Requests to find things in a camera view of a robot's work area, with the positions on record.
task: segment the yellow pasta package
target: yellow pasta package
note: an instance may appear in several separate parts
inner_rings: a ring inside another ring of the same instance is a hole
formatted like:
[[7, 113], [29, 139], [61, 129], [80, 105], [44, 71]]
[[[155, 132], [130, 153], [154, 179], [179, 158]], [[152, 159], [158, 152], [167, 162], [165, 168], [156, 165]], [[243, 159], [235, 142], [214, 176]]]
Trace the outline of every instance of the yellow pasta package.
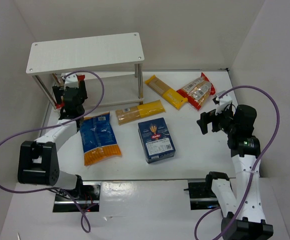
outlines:
[[161, 95], [167, 102], [172, 104], [177, 110], [179, 110], [183, 104], [188, 101], [186, 97], [182, 97], [178, 92], [176, 92], [173, 88], [168, 86], [155, 75], [146, 80], [145, 83], [156, 93]]
[[118, 124], [122, 125], [163, 112], [165, 112], [165, 109], [162, 102], [161, 100], [157, 100], [130, 108], [116, 110], [115, 113], [118, 119]]
[[80, 127], [84, 165], [92, 165], [114, 156], [122, 156], [110, 124], [110, 113], [84, 118]]

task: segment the barilla logo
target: barilla logo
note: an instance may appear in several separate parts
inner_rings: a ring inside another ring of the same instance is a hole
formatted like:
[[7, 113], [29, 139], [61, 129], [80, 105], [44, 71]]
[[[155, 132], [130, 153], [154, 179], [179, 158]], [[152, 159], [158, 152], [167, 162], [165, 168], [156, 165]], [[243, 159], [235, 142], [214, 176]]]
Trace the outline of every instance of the barilla logo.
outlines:
[[161, 136], [161, 134], [156, 134], [154, 136], [151, 136], [151, 139], [158, 139]]

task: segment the pasta box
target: pasta box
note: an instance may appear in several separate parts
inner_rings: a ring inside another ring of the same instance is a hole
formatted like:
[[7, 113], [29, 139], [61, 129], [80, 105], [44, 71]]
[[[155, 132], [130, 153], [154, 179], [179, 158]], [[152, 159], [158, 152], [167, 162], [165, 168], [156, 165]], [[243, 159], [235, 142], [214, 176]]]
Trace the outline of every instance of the pasta box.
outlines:
[[138, 133], [149, 164], [174, 156], [176, 150], [163, 117], [138, 123]]

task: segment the food item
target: food item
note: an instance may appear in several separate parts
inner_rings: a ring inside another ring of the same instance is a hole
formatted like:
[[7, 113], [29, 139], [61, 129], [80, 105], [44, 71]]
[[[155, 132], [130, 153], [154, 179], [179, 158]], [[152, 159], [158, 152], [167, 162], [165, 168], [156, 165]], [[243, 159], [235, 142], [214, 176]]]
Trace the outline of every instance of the food item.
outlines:
[[177, 92], [184, 98], [188, 98], [188, 102], [197, 110], [200, 110], [210, 95], [215, 94], [215, 88], [204, 73], [199, 78], [191, 81]]
[[155, 75], [153, 75], [150, 79], [146, 80], [145, 83], [156, 93], [161, 95], [167, 102], [177, 108], [177, 110], [179, 110], [183, 106], [183, 104], [188, 101], [187, 98], [182, 97], [174, 89], [165, 84]]
[[84, 165], [92, 165], [113, 156], [122, 156], [110, 124], [110, 113], [85, 117], [80, 127]]
[[149, 164], [174, 156], [175, 146], [163, 117], [138, 123], [138, 133]]
[[165, 112], [165, 109], [161, 100], [115, 111], [119, 125], [163, 112]]

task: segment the red snack bag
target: red snack bag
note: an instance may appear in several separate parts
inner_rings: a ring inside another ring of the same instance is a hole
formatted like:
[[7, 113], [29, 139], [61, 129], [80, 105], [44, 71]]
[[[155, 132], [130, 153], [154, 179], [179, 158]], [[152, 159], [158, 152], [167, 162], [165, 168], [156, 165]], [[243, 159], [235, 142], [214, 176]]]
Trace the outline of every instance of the red snack bag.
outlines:
[[183, 97], [187, 98], [188, 102], [199, 110], [210, 95], [215, 94], [215, 88], [210, 80], [201, 73], [199, 78], [191, 81], [177, 92]]

